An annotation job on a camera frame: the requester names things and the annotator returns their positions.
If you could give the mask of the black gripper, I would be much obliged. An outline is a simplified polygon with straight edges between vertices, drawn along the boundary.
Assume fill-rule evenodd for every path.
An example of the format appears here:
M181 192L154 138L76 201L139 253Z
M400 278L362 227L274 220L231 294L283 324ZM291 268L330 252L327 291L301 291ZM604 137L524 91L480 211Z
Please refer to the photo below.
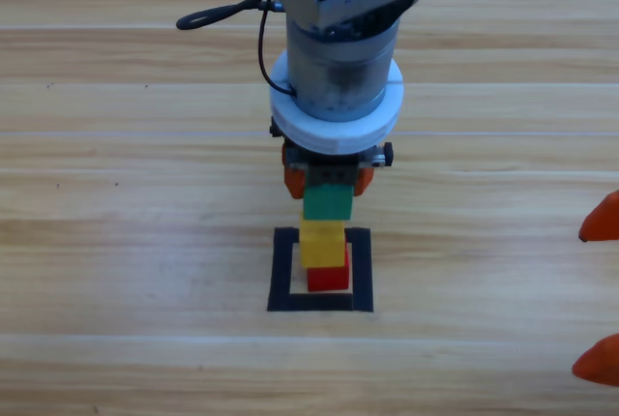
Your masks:
M269 133L283 139L281 161L284 184L293 199L303 199L305 185L355 185L354 194L362 195L375 170L393 164L393 143L385 142L361 152L326 155L302 147L289 138L271 119Z

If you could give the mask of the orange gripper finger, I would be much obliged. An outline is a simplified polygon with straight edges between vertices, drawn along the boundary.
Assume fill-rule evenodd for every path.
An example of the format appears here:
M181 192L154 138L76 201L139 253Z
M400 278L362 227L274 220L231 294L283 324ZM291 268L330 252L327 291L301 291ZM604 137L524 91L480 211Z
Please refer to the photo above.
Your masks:
M618 386L618 346L617 334L599 340L575 361L572 374L597 384Z
M578 238L582 242L613 241L618 239L618 192L609 193L584 219Z

